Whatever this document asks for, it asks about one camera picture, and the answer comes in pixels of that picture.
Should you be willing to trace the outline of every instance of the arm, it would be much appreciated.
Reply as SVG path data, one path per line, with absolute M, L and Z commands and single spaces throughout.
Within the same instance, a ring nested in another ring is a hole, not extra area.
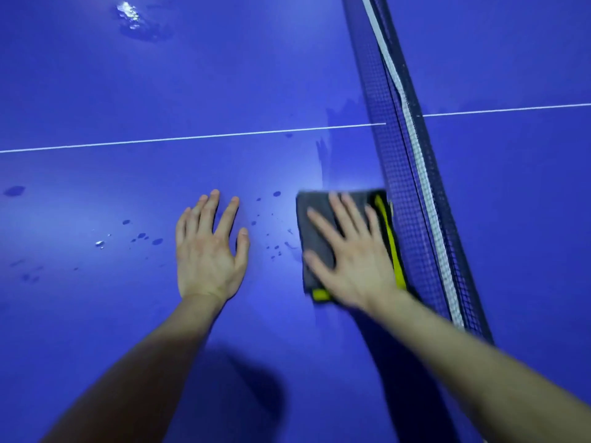
M 212 233 L 218 201 L 217 190 L 202 196 L 177 224 L 181 303 L 74 403 L 44 443 L 162 441 L 193 359 L 247 266 L 246 230 L 239 233 L 235 258 L 228 246 L 238 198 Z
M 344 237 L 309 212 L 335 251 L 336 269 L 304 254 L 340 302 L 365 311 L 413 351 L 491 442 L 588 441 L 591 410 L 584 403 L 398 290 L 374 210 L 366 208 L 368 230 L 351 197 L 342 198 L 332 194 L 330 202 Z

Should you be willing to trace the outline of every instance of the person's left hand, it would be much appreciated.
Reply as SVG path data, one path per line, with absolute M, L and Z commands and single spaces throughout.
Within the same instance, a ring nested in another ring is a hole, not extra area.
M 229 247 L 229 235 L 238 210 L 239 199 L 233 197 L 224 211 L 215 233 L 213 220 L 220 192 L 203 194 L 194 208 L 187 208 L 176 227 L 177 278 L 182 298 L 211 295 L 222 306 L 232 298 L 244 278 L 250 241 L 248 231 L 238 233 L 236 256 Z

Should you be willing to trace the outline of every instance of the finger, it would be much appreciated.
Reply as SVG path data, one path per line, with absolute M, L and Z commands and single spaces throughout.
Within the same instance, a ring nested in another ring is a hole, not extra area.
M 180 246 L 185 239 L 185 233 L 187 230 L 187 218 L 190 211 L 191 208 L 185 208 L 185 211 L 183 211 L 183 213 L 181 214 L 181 217 L 179 218 L 177 226 L 174 230 L 174 237 L 177 243 L 177 247 Z
M 335 212 L 336 219 L 339 221 L 340 228 L 343 230 L 345 238 L 355 239 L 359 237 L 359 233 L 351 221 L 351 216 L 344 208 L 343 202 L 340 201 L 339 196 L 336 193 L 329 194 L 330 206 Z
M 324 216 L 313 208 L 308 208 L 308 217 L 316 226 L 321 235 L 329 242 L 333 250 L 338 250 L 344 244 L 344 239 L 338 231 L 328 222 Z
M 355 201 L 351 197 L 351 194 L 345 193 L 342 195 L 342 198 L 343 198 L 343 203 L 344 203 L 345 207 L 347 207 L 347 210 L 349 211 L 349 215 L 351 216 L 351 219 L 353 220 L 355 228 L 357 228 L 357 231 L 359 232 L 359 234 L 364 237 L 369 236 L 368 226 L 365 223 L 363 216 L 361 216 L 361 213 L 359 212 L 359 208 L 357 208 L 357 205 L 355 204 Z
M 248 230 L 240 229 L 236 239 L 236 257 L 234 258 L 234 267 L 244 276 L 248 265 L 248 249 L 250 249 L 251 240 L 248 238 Z
M 369 219 L 369 228 L 371 230 L 371 236 L 375 241 L 383 242 L 382 231 L 380 229 L 380 221 L 378 220 L 378 214 L 369 205 L 365 206 L 365 212 Z
M 203 205 L 207 202 L 207 195 L 202 194 L 195 206 L 189 211 L 187 219 L 187 236 L 192 237 L 197 233 L 199 228 L 199 218 L 201 216 L 201 210 Z
M 222 218 L 218 223 L 218 228 L 214 233 L 215 236 L 219 236 L 224 238 L 226 241 L 230 236 L 230 231 L 232 230 L 232 225 L 234 224 L 234 218 L 236 217 L 236 212 L 238 211 L 238 206 L 240 204 L 240 199 L 238 197 L 232 197 L 230 203 L 228 204 L 226 211 L 223 212 Z
M 334 285 L 335 273 L 332 272 L 320 259 L 316 252 L 307 250 L 304 252 L 304 261 L 310 270 L 316 275 L 320 282 L 330 290 L 330 287 Z
M 215 218 L 219 201 L 219 190 L 213 190 L 209 194 L 209 199 L 205 203 L 203 210 L 201 210 L 201 218 L 199 220 L 199 229 L 197 230 L 197 235 L 201 236 L 204 234 L 211 234 L 211 230 L 213 229 L 213 219 Z

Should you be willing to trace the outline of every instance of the net mesh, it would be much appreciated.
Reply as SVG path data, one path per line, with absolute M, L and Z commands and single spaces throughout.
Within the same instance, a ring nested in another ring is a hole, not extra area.
M 427 306 L 492 343 L 387 2 L 343 2 L 370 121 L 387 124 L 373 135 L 408 282 Z

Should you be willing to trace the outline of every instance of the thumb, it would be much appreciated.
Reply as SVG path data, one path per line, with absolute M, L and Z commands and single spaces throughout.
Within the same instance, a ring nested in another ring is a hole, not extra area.
M 244 276 L 248 265 L 248 249 L 251 246 L 251 240 L 248 238 L 248 230 L 240 229 L 236 239 L 236 257 L 234 258 L 235 269 Z
M 332 270 L 326 267 L 326 264 L 322 262 L 318 254 L 312 250 L 307 250 L 304 252 L 304 260 L 306 261 L 306 264 L 310 270 L 324 285 L 324 287 L 326 287 L 328 290 L 332 290 L 331 286 L 334 285 L 336 275 Z

